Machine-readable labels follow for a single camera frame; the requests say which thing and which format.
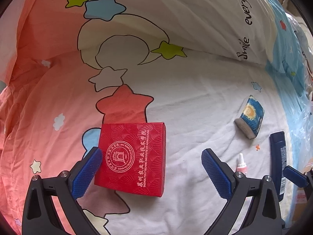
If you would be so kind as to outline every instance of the light blue fabric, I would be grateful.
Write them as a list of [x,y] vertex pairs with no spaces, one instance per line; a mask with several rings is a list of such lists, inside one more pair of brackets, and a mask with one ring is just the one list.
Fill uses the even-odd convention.
[[266,71],[272,77],[281,98],[291,136],[293,166],[297,169],[301,139],[297,130],[302,127],[301,112],[308,103],[305,91],[304,64],[298,39],[278,0],[268,0],[273,7],[277,38],[273,62],[267,61]]

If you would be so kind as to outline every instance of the red box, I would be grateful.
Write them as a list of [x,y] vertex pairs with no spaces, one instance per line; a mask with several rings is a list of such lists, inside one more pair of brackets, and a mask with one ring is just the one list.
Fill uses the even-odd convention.
[[103,124],[103,161],[94,184],[133,194],[161,197],[165,179],[164,123]]

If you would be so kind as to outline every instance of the bed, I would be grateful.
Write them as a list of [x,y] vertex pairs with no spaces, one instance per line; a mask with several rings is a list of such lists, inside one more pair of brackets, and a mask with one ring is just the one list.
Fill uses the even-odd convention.
[[[14,0],[0,39],[0,211],[18,234],[32,176],[69,170],[102,123],[167,128],[161,198],[91,183],[78,199],[103,235],[203,234],[226,203],[201,166],[206,148],[233,170],[243,153],[252,178],[270,173],[271,133],[285,132],[288,165],[312,156],[313,56],[277,0]],[[234,124],[249,95],[265,110],[253,140]],[[287,223],[294,197],[287,181]]]

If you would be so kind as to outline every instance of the blue gripper pad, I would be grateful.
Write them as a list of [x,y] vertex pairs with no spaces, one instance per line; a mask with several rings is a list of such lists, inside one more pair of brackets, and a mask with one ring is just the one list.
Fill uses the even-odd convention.
[[82,197],[102,163],[102,151],[93,147],[83,160],[78,161],[71,169],[68,188],[76,200]]
[[203,150],[201,161],[220,197],[229,200],[236,184],[232,169],[221,162],[210,148]]
[[306,175],[303,175],[296,169],[291,166],[286,166],[283,171],[284,176],[294,183],[297,187],[305,188],[308,186],[309,182],[307,181]]

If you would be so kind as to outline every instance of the white star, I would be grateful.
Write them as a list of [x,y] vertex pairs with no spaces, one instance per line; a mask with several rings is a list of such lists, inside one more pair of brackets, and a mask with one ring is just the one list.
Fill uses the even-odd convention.
[[123,85],[122,76],[126,71],[127,69],[114,70],[108,66],[103,68],[98,75],[90,78],[89,82],[94,83],[96,92],[110,86],[121,86]]
[[41,166],[41,162],[37,162],[36,160],[34,160],[30,167],[32,168],[32,172],[36,174],[37,172],[41,172],[40,166]]
[[14,219],[14,220],[15,220],[15,223],[16,223],[17,225],[22,226],[22,223],[21,223],[21,221],[20,221],[19,219]]
[[84,209],[83,210],[89,221],[92,223],[92,225],[96,228],[96,230],[101,234],[101,235],[110,235],[108,230],[104,227],[107,222],[109,221],[106,218],[102,217],[96,217],[93,215],[93,213],[89,212],[88,210]]

